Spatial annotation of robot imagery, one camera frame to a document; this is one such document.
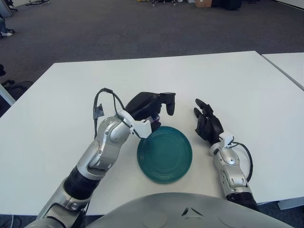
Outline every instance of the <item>wire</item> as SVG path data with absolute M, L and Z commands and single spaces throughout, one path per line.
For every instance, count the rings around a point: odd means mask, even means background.
M 114 99 L 114 108 L 115 108 L 115 112 L 116 112 L 116 115 L 118 115 L 118 112 L 117 112 L 117 109 L 116 109 L 116 104 L 115 104 L 115 98 L 118 100 L 120 106 L 122 107 L 122 109 L 124 110 L 124 105 L 122 103 L 122 101 L 119 99 L 119 97 L 111 90 L 111 89 L 108 89 L 108 88 L 102 88 L 101 90 L 98 91 L 98 93 L 95 95 L 95 99 L 94 99 L 94 104 L 93 104 L 93 112 L 95 111 L 95 109 L 97 108 L 97 101 L 98 101 L 98 97 L 99 97 L 99 94 L 101 94 L 102 92 L 106 92 L 106 93 L 109 93 L 109 94 L 112 94 L 113 95 L 113 99 Z M 97 119 L 98 118 L 94 118 L 94 139 L 96 138 L 97 136 Z
M 21 221 L 21 219 L 20 219 L 18 216 L 14 216 L 14 215 L 12 215 L 12 220 L 11 220 L 10 228 L 12 227 L 12 224 L 14 223 L 14 218 L 18 219 L 18 221 L 19 221 L 19 226 L 18 226 L 18 228 L 20 228 L 21 225 L 22 225 L 22 221 Z M 4 223 L 0 226 L 0 228 L 5 227 L 5 225 L 8 224 L 9 222 L 10 222 L 10 220 L 4 222 Z
M 232 142 L 233 144 L 235 144 L 235 145 L 233 145 L 233 146 L 230 146 L 229 148 L 233 148 L 233 147 L 235 147 L 235 146 L 238 146 L 238 145 L 240 145 L 240 146 L 242 146 L 244 149 L 245 149 L 245 151 L 247 152 L 247 155 L 248 155 L 248 158 L 249 158 L 249 161 L 250 161 L 250 167 L 249 167 L 249 174 L 248 174 L 248 177 L 246 178 L 246 180 L 247 180 L 247 182 L 249 182 L 250 181 L 250 179 L 251 179 L 251 176 L 252 176 L 252 172 L 253 172 L 253 162 L 252 162 L 252 157 L 251 157 L 251 154 L 250 154 L 250 152 L 249 152 L 249 149 L 244 145 L 244 144 L 242 144 L 242 143 L 238 143 L 238 142 Z
M 117 117 L 123 122 L 124 125 L 126 125 L 128 128 L 131 128 L 132 126 L 128 125 L 124 120 L 123 118 L 120 117 L 120 115 L 118 114 L 117 112 L 117 108 L 116 108 L 116 99 L 118 100 L 119 102 L 119 105 L 121 106 L 121 108 L 123 110 L 125 110 L 124 108 L 124 105 L 122 103 L 122 101 L 119 99 L 119 97 L 110 89 L 107 89 L 107 88 L 103 88 L 101 90 L 99 90 L 99 92 L 96 94 L 95 96 L 95 99 L 94 99 L 94 104 L 93 104 L 93 112 L 95 111 L 95 109 L 97 108 L 97 101 L 98 101 L 98 97 L 99 97 L 99 94 L 101 94 L 102 92 L 106 92 L 106 93 L 110 93 L 112 94 L 113 96 L 113 102 L 114 102 L 114 110 L 115 110 L 115 113 L 117 115 Z M 94 118 L 94 139 L 96 138 L 97 136 L 97 119 L 98 118 Z M 142 139 L 142 137 L 139 136 L 139 134 L 137 133 L 137 131 L 134 129 L 133 130 L 134 133 L 136 134 L 136 136 L 140 139 Z
M 14 215 L 11 216 L 11 224 L 10 224 L 10 228 L 12 228 L 14 225 Z

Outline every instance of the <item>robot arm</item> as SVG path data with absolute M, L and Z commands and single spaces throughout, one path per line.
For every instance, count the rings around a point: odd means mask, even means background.
M 199 99 L 196 99 L 195 102 L 202 109 L 201 113 L 194 108 L 194 113 L 198 118 L 195 131 L 211 145 L 209 152 L 214 156 L 214 164 L 219 172 L 226 199 L 259 211 L 248 184 L 249 180 L 247 181 L 240 168 L 238 155 L 231 149 L 234 136 L 223 130 L 209 104 L 205 104 Z
M 97 136 L 77 166 L 61 182 L 37 220 L 27 227 L 78 227 L 86 215 L 85 207 L 95 188 L 116 162 L 122 144 L 130 134 L 147 138 L 152 132 L 151 126 L 156 130 L 161 125 L 158 114 L 162 103 L 167 105 L 167 113 L 173 115 L 174 96 L 174 93 L 139 93 L 125 110 L 104 119 L 99 125 Z

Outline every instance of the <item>green ceramic plate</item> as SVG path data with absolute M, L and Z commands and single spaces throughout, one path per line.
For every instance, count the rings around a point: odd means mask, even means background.
M 152 181 L 171 183 L 187 173 L 192 162 L 192 148 L 182 132 L 164 126 L 139 142 L 137 161 Z

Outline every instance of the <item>person's foot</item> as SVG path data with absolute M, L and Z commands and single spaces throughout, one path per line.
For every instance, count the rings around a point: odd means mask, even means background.
M 2 35 L 3 37 L 10 37 L 10 36 L 13 35 L 13 34 L 11 34 L 10 32 L 7 32 L 7 33 L 1 32 L 1 35 Z

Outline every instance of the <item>white tabletop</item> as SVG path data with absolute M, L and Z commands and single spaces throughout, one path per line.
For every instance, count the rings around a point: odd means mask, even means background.
M 193 192 L 223 197 L 209 146 L 194 129 L 195 98 L 211 104 L 224 129 L 250 149 L 256 201 L 304 196 L 304 93 L 256 52 L 56 63 L 0 118 L 0 214 L 36 215 L 93 139 L 96 92 L 107 87 L 127 104 L 140 91 L 176 92 L 174 116 L 162 125 L 192 145 L 188 173 L 172 184 L 146 178 L 130 136 L 94 192 L 88 214 L 104 214 L 140 196 Z M 112 97 L 102 94 L 105 115 Z M 237 150 L 241 168 L 248 160 Z
M 304 90 L 304 52 L 264 54 L 262 56 Z

